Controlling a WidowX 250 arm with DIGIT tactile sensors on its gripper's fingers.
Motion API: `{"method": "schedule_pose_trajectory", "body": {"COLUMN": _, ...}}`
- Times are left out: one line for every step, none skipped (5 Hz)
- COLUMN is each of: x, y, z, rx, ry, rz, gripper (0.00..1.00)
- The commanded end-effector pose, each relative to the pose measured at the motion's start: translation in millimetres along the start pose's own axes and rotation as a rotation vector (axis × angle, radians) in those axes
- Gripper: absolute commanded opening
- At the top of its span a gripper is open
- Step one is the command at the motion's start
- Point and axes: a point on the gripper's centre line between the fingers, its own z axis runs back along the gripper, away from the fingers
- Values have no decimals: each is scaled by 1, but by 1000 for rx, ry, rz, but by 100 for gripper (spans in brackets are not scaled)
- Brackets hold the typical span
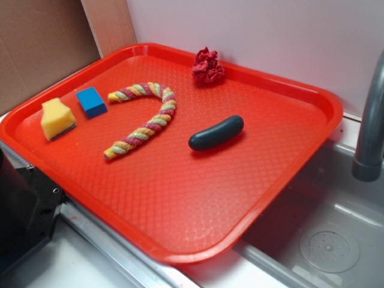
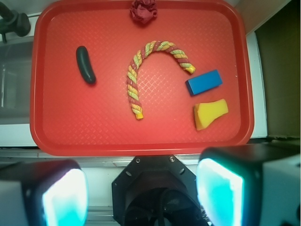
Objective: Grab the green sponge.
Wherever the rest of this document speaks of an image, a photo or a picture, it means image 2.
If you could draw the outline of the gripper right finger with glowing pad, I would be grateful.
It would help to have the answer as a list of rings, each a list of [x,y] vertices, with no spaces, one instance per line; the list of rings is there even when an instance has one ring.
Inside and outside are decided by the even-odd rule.
[[[207,148],[197,165],[196,188],[214,226],[298,226],[300,147],[247,144]]]

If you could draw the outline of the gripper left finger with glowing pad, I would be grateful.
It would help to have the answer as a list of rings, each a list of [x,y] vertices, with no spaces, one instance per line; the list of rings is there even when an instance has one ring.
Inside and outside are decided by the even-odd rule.
[[[2,226],[83,226],[87,177],[74,160],[0,166]]]

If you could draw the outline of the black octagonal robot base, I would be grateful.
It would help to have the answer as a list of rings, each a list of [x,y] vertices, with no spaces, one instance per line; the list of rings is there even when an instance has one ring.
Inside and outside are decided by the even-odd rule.
[[[122,226],[206,226],[196,176],[173,155],[137,156],[111,184]]]

